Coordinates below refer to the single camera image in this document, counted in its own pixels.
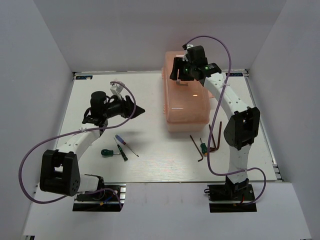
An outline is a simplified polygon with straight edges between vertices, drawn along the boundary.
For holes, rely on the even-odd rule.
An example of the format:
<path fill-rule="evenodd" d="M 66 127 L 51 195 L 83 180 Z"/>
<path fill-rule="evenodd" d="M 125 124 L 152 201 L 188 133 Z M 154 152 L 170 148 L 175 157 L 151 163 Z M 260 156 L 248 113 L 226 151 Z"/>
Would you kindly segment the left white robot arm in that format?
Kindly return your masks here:
<path fill-rule="evenodd" d="M 94 199 L 105 196 L 106 187 L 96 175 L 80 174 L 79 160 L 85 151 L 98 140 L 108 126 L 110 118 L 136 118 L 145 109 L 134 104 L 130 96 L 107 96 L 103 91 L 91 94 L 90 107 L 85 111 L 78 133 L 55 150 L 46 150 L 42 155 L 40 189 L 73 197 L 79 192 L 88 192 Z"/>

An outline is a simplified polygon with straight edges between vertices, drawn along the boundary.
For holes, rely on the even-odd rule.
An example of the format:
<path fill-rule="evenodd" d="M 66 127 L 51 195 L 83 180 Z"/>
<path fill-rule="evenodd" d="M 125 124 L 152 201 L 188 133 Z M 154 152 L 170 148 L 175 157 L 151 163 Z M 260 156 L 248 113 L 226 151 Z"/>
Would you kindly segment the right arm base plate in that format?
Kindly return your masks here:
<path fill-rule="evenodd" d="M 257 212 L 251 184 L 240 192 L 232 193 L 225 184 L 211 184 L 204 189 L 208 196 L 210 213 L 253 213 Z"/>

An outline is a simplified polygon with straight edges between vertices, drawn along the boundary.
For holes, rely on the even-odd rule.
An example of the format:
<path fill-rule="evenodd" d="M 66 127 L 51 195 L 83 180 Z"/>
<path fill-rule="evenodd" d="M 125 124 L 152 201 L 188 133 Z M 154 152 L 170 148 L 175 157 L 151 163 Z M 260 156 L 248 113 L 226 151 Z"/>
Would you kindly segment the large brown hex key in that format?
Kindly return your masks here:
<path fill-rule="evenodd" d="M 223 122 L 220 121 L 219 122 L 218 138 L 217 138 L 217 142 L 215 142 L 216 143 L 216 151 L 219 150 L 220 145 L 221 145 L 222 126 L 223 126 Z"/>

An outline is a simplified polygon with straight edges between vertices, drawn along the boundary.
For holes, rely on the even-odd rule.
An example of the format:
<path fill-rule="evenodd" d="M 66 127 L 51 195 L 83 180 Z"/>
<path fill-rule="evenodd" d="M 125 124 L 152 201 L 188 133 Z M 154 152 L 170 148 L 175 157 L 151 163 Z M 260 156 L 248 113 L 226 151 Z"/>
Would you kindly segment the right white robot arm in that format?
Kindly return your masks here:
<path fill-rule="evenodd" d="M 248 178 L 249 151 L 258 135 L 260 110 L 250 107 L 237 96 L 228 84 L 229 75 L 223 75 L 215 63 L 203 60 L 173 59 L 172 80 L 197 80 L 218 98 L 217 108 L 222 108 L 228 118 L 223 136 L 229 145 L 229 168 L 224 174 L 225 183 L 210 185 L 205 191 L 212 201 L 246 201 L 250 191 Z"/>

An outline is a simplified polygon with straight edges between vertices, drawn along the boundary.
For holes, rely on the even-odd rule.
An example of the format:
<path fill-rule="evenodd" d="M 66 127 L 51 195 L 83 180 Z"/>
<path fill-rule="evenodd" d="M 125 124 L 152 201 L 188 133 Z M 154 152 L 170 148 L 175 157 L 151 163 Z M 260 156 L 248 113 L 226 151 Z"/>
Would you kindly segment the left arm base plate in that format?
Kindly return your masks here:
<path fill-rule="evenodd" d="M 125 203 L 126 184 L 105 184 L 104 190 L 94 194 L 77 194 L 73 202 L 73 212 L 120 212 Z"/>

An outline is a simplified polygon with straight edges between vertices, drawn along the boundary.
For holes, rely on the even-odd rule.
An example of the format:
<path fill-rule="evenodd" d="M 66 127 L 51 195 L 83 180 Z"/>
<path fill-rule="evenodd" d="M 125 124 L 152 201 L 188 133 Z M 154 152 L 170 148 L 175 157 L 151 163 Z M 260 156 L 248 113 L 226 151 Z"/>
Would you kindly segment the pink plastic toolbox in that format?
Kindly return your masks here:
<path fill-rule="evenodd" d="M 170 79 L 174 58 L 182 51 L 168 51 L 164 55 L 162 82 L 164 114 L 169 132 L 200 132 L 210 120 L 209 92 L 196 80 Z"/>

